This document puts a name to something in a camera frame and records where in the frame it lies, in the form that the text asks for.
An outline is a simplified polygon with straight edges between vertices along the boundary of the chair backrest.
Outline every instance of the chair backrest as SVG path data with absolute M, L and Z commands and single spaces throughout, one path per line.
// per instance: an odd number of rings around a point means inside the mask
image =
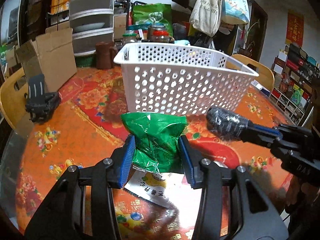
M 13 73 L 0 87 L 0 111 L 8 124 L 15 129 L 18 122 L 26 114 L 25 93 L 28 93 L 28 83 L 24 84 L 18 91 L 14 89 L 17 80 L 24 76 L 23 68 Z
M 235 58 L 236 60 L 239 60 L 245 65 L 251 64 L 255 66 L 259 74 L 259 76 L 255 78 L 255 80 L 258 81 L 262 86 L 264 86 L 269 91 L 273 89 L 273 85 L 275 83 L 275 76 L 273 75 L 273 72 L 268 67 L 241 54 L 234 54 L 232 55 L 232 57 Z

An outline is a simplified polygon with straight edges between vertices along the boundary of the metal screw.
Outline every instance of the metal screw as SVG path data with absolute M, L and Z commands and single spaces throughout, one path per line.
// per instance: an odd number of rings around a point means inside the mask
M 240 172 L 245 172 L 245 167 L 240 165 L 237 167 L 237 170 L 240 171 Z
M 68 171 L 69 172 L 74 172 L 74 171 L 76 171 L 76 169 L 77 169 L 76 165 L 71 165 L 71 166 L 68 167 Z
M 112 159 L 111 159 L 111 158 L 105 158 L 105 159 L 103 160 L 103 163 L 104 163 L 105 165 L 110 165 L 110 164 L 112 163 Z
M 209 159 L 205 158 L 205 159 L 201 160 L 201 163 L 204 164 L 204 165 L 209 165 L 211 163 L 211 161 Z

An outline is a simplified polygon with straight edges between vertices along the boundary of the floral tablecloth pattern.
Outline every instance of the floral tablecloth pattern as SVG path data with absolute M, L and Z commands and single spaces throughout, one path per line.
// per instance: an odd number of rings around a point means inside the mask
M 59 93 L 62 103 L 51 120 L 34 126 L 22 157 L 16 188 L 17 221 L 21 232 L 68 166 L 84 168 L 95 165 L 110 157 L 128 135 L 120 119 L 120 115 L 128 111 L 120 67 L 78 69 Z M 252 86 L 236 112 L 268 127 L 288 123 L 286 117 Z M 272 157 L 268 149 L 250 143 L 220 140 L 207 130 L 204 115 L 188 116 L 187 120 L 184 133 L 193 147 L 229 168 L 246 165 L 272 201 L 282 203 L 291 176 L 281 169 L 281 161 Z M 188 193 L 185 192 L 183 203 L 179 208 L 170 209 L 137 198 L 127 191 L 114 190 L 122 237 L 191 239 L 199 196 L 187 189 L 186 181 L 185 186 Z M 224 201 L 221 234 L 225 234 L 228 225 L 227 202 Z M 90 213 L 89 210 L 90 191 L 87 191 L 86 213 Z M 90 216 L 86 218 L 85 230 L 91 233 Z

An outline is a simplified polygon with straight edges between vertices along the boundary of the red jar lid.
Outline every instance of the red jar lid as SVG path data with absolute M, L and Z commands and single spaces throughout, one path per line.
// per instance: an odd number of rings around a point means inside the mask
M 154 31 L 152 33 L 153 36 L 169 36 L 167 31 Z

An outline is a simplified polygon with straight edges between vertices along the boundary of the green plastic packaging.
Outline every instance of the green plastic packaging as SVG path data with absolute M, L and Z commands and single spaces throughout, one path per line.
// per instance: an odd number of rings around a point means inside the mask
M 135 136 L 132 162 L 154 173 L 183 173 L 178 138 L 187 125 L 185 116 L 137 112 L 121 115 L 126 129 Z
M 134 25 L 162 23 L 173 36 L 172 15 L 170 4 L 146 4 L 132 7 L 132 19 Z

